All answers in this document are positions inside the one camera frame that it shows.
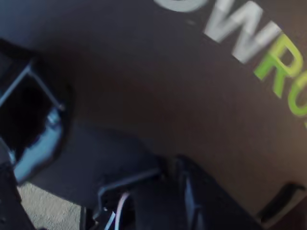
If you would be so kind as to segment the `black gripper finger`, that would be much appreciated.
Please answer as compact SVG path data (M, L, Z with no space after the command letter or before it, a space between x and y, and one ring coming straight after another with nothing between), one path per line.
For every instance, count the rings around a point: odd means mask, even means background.
M176 158L176 172L189 230L263 229L210 174L188 157Z
M10 165L0 166L0 228L2 230L34 230L21 204L17 182Z

